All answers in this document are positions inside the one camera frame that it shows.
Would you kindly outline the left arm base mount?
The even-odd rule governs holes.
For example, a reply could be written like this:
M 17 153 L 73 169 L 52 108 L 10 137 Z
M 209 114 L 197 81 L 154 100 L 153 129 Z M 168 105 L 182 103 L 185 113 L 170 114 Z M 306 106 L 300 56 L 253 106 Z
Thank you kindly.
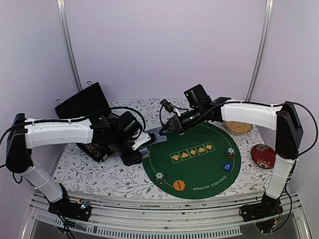
M 90 206 L 90 202 L 84 199 L 71 202 L 69 199 L 62 198 L 55 203 L 50 203 L 48 211 L 60 217 L 88 222 L 92 207 Z

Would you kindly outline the orange big blind button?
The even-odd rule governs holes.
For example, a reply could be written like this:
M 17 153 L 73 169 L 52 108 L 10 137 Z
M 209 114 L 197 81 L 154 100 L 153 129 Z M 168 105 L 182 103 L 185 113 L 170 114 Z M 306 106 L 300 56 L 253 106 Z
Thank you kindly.
M 182 180 L 176 180 L 173 183 L 173 188 L 177 191 L 183 191 L 185 189 L 185 182 Z

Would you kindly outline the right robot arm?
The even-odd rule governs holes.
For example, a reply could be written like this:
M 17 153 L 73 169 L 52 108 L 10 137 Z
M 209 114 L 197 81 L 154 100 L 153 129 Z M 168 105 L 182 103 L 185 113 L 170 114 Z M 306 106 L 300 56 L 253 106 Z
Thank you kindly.
M 258 213 L 268 217 L 277 209 L 277 202 L 302 155 L 300 145 L 303 127 L 296 110 L 298 103 L 286 101 L 268 105 L 256 102 L 235 101 L 228 97 L 212 100 L 204 87 L 198 84 L 184 91 L 190 110 L 175 113 L 162 125 L 160 135 L 183 134 L 204 121 L 240 122 L 265 127 L 276 132 L 275 165 L 270 183 L 258 205 Z

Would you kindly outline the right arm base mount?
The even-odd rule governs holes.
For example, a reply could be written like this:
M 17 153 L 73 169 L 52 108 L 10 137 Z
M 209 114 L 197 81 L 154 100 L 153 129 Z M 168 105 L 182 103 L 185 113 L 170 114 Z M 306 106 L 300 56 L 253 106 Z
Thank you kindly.
M 280 200 L 246 204 L 239 209 L 239 215 L 243 218 L 244 222 L 279 215 L 282 212 L 283 207 Z

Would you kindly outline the blue backed playing card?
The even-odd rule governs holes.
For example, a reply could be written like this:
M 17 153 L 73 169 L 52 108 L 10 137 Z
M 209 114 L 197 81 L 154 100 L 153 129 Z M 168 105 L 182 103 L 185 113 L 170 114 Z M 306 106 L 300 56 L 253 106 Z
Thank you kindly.
M 147 133 L 151 136 L 151 141 L 150 144 L 156 144 L 156 143 L 161 143 L 167 141 L 167 137 L 164 135 L 160 135 L 159 131 L 161 130 L 161 127 L 156 127 L 153 129 L 147 130 Z

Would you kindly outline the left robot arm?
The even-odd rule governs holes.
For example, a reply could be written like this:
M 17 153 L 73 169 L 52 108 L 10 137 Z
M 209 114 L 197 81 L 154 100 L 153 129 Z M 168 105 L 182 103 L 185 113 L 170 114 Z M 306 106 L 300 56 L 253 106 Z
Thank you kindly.
M 79 143 L 97 144 L 120 156 L 126 166 L 140 163 L 139 147 L 152 141 L 145 131 L 146 123 L 126 107 L 119 117 L 105 117 L 103 111 L 75 119 L 27 119 L 17 114 L 13 124 L 2 135 L 6 142 L 6 168 L 27 179 L 63 216 L 74 212 L 74 205 L 56 181 L 32 159 L 32 149 L 44 145 Z

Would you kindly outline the grey card stack holder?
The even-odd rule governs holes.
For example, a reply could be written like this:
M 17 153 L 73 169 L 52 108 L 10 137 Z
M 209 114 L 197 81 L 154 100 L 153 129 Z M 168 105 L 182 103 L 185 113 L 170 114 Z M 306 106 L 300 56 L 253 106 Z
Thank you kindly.
M 140 147 L 139 152 L 142 155 L 142 159 L 145 159 L 150 155 L 150 151 L 147 147 Z

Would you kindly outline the blue small blind button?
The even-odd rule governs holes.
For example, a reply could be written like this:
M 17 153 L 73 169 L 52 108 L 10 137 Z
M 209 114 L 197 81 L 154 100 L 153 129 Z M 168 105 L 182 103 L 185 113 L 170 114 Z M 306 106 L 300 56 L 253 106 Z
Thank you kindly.
M 225 162 L 223 165 L 222 165 L 222 169 L 226 172 L 231 172 L 232 169 L 233 169 L 233 165 L 231 163 L 228 163 L 228 162 Z

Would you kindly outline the multicolour poker chip stack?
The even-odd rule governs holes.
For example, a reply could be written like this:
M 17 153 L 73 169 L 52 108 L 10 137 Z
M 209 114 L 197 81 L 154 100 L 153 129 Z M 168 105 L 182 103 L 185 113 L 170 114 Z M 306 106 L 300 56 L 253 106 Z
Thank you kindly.
M 234 148 L 232 148 L 232 147 L 227 148 L 227 150 L 226 150 L 226 156 L 227 156 L 229 159 L 231 159 L 231 160 L 235 159 L 235 155 L 236 155 L 236 151 L 235 151 Z

